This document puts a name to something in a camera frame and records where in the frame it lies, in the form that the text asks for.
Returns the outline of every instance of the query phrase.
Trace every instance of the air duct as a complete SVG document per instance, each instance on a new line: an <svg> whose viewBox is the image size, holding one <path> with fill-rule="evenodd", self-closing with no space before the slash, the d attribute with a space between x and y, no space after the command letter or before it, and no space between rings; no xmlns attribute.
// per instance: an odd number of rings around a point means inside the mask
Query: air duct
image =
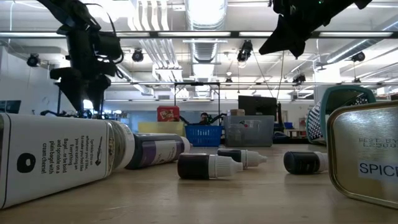
<svg viewBox="0 0 398 224"><path fill-rule="evenodd" d="M185 0L187 24L189 30L222 30L225 24L227 0ZM214 61L218 44L194 43L190 44L192 71L194 76L207 78L210 81L215 66ZM197 91L198 96L207 96L209 93Z"/></svg>
<svg viewBox="0 0 398 224"><path fill-rule="evenodd" d="M386 22L378 25L374 28L376 31L398 31L398 15L392 17ZM327 56L326 63L336 63L349 58L353 55L360 53L361 51L371 47L383 39L366 39L366 40L354 40L346 46L338 49L337 51L331 53Z"/></svg>

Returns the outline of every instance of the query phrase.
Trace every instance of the blue basket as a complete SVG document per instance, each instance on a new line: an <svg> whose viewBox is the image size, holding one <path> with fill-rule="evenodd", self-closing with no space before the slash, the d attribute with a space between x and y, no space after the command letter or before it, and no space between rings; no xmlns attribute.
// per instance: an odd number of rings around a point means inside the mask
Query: blue basket
<svg viewBox="0 0 398 224"><path fill-rule="evenodd" d="M187 139L193 146L218 147L221 141L222 126L186 126Z"/></svg>

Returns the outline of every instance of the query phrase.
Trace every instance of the spotlight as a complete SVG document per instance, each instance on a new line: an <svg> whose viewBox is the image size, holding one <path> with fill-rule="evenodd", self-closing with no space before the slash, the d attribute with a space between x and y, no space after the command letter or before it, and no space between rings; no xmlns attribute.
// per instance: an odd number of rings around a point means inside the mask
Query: spotlight
<svg viewBox="0 0 398 224"><path fill-rule="evenodd" d="M359 78L355 78L355 79L353 80L353 83L361 83L361 80L360 80Z"/></svg>
<svg viewBox="0 0 398 224"><path fill-rule="evenodd" d="M238 53L237 60L238 62L245 62L251 56L251 52L253 51L253 45L251 40L244 40L241 50Z"/></svg>
<svg viewBox="0 0 398 224"><path fill-rule="evenodd" d="M363 62L365 60L365 54L363 52L360 52L350 58L353 62Z"/></svg>
<svg viewBox="0 0 398 224"><path fill-rule="evenodd" d="M144 55L142 54L142 49L135 49L131 58L134 62L142 62L144 59Z"/></svg>
<svg viewBox="0 0 398 224"><path fill-rule="evenodd" d="M26 64L30 67L39 67L41 63L41 59L39 59L39 54L30 54L30 57L27 59Z"/></svg>
<svg viewBox="0 0 398 224"><path fill-rule="evenodd" d="M305 75L300 74L293 78L293 83L302 83L305 82Z"/></svg>

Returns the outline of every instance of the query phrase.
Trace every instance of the black monitor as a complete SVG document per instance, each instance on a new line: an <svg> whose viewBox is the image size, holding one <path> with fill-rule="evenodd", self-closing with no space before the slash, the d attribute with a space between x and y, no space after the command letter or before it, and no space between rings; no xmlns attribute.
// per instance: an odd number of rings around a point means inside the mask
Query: black monitor
<svg viewBox="0 0 398 224"><path fill-rule="evenodd" d="M276 121L276 98L261 96L238 96L238 107L245 115L269 115Z"/></svg>

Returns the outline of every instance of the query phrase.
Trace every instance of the table surface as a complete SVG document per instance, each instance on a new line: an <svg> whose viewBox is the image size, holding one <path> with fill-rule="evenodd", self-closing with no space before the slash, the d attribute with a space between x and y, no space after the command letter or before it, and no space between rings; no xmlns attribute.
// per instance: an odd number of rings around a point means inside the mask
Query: table surface
<svg viewBox="0 0 398 224"><path fill-rule="evenodd" d="M222 180L181 180L176 163L124 170L2 210L0 223L398 223L397 210L340 194L328 173L288 174L284 153L306 149L257 148L266 164Z"/></svg>

